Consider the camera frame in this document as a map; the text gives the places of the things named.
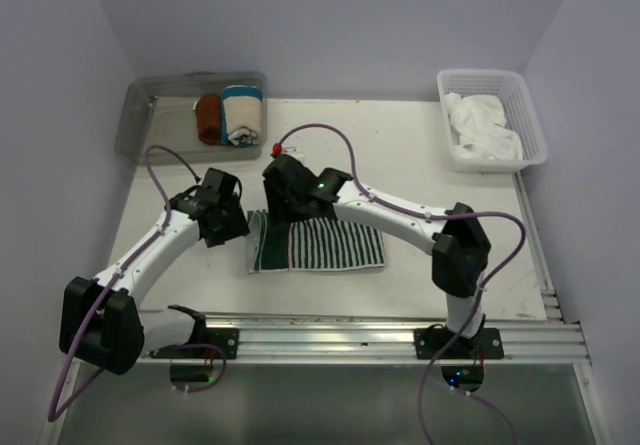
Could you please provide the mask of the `green white striped towel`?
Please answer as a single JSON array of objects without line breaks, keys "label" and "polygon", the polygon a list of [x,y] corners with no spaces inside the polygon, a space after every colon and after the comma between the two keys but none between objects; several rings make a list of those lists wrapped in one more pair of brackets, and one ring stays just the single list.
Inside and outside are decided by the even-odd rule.
[{"label": "green white striped towel", "polygon": [[378,230],[327,218],[274,224],[265,210],[248,213],[247,268],[251,273],[345,272],[386,266]]}]

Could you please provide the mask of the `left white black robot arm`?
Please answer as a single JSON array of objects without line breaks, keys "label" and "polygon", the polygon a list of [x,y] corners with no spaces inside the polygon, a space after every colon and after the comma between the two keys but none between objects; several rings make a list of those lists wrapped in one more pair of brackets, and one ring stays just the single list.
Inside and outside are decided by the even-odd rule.
[{"label": "left white black robot arm", "polygon": [[150,313],[139,307],[198,242],[212,248],[248,234],[241,195],[238,177],[210,168],[198,183],[166,198],[158,220],[122,258],[66,286],[60,350],[116,375],[130,370],[141,355],[167,347],[189,358],[201,355],[211,343],[202,313],[179,305]]}]

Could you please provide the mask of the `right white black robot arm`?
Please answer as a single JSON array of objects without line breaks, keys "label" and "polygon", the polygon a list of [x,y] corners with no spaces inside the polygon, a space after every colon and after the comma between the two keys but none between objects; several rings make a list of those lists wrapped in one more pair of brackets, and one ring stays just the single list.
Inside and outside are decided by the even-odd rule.
[{"label": "right white black robot arm", "polygon": [[334,168],[314,174],[298,159],[280,155],[263,171],[272,222],[341,220],[400,239],[431,257],[431,281],[445,293],[445,344],[468,357],[481,345],[485,315],[479,283],[491,244],[473,210],[457,203],[449,210],[394,198]]}]

